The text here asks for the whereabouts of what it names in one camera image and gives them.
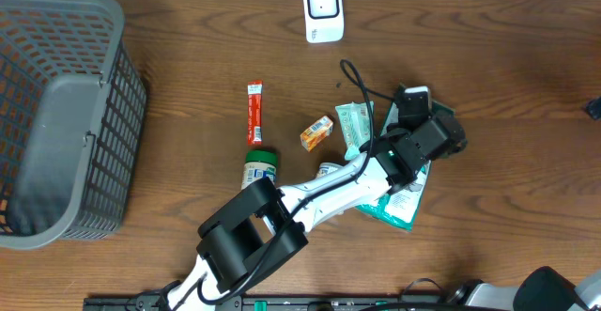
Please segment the mint green wipes pack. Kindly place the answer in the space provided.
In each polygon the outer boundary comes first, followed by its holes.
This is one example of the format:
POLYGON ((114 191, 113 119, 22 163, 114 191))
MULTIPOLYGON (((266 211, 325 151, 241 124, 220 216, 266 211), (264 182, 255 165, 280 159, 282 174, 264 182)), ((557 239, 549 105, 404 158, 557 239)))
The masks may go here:
POLYGON ((346 144, 345 160, 351 161, 370 138, 370 117, 365 103, 349 103, 335 107, 346 144))

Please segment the green 3M gloves package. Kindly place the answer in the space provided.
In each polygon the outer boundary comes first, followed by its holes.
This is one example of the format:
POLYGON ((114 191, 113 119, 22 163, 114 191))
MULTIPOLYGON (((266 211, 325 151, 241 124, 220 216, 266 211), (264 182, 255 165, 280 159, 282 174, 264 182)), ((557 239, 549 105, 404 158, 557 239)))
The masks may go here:
POLYGON ((421 205, 432 163, 427 163, 417 179, 396 194, 385 194, 377 200, 356 207, 357 210, 396 228, 411 231, 421 205))

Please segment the orange Kleenex tissue pack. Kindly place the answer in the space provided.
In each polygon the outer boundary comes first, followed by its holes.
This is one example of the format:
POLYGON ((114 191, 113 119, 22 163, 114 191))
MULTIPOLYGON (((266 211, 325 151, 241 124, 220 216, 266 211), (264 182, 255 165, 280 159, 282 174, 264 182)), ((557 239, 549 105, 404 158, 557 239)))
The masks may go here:
POLYGON ((332 120, 328 116, 323 116, 301 133, 301 144, 307 151, 311 151, 328 137, 332 130, 332 120))

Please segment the white cotton swab tub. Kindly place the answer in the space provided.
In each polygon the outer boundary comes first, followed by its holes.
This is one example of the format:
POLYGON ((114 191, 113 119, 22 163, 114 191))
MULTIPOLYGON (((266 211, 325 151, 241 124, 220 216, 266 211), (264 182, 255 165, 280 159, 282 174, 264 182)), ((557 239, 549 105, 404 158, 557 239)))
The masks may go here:
POLYGON ((335 172, 342 168, 342 165, 337 163, 321 163, 318 167, 316 178, 321 178, 326 176, 332 172, 335 172))

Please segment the red box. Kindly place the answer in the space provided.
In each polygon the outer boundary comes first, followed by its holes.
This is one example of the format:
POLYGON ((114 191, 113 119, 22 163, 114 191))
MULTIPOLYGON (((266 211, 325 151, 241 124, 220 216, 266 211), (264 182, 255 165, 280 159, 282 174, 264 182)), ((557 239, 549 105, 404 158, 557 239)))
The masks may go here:
POLYGON ((247 85, 248 93, 248 130, 247 143, 249 146, 262 144, 262 88, 261 80, 251 81, 247 85))

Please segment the green lid jar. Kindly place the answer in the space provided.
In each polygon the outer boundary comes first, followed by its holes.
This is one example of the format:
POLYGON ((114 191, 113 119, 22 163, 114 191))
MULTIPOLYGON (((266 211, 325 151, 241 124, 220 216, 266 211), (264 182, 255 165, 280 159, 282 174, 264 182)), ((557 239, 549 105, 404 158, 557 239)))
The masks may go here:
POLYGON ((277 166, 278 158, 275 153, 258 149, 249 151, 243 167, 241 188, 245 189, 253 182, 263 178, 275 182, 277 166))

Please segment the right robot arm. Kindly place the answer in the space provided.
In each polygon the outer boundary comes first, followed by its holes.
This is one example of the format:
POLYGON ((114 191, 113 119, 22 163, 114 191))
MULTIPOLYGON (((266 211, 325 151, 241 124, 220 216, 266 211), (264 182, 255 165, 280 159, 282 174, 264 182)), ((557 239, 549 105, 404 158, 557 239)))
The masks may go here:
POLYGON ((445 302, 495 310, 585 311, 600 309, 600 271, 574 285, 549 266, 532 272, 519 287, 497 287, 470 281, 445 302))

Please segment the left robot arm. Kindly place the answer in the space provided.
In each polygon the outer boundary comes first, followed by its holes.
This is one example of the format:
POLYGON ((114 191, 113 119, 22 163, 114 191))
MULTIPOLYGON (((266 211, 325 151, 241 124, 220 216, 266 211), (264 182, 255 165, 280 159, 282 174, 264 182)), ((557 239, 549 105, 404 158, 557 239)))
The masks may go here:
POLYGON ((166 309, 212 310, 239 296, 307 245, 315 226, 407 189, 424 166, 465 146, 459 121, 434 111, 425 87, 398 91, 393 103, 397 120, 345 166, 302 184, 259 179, 200 225, 193 270, 167 291, 166 309))

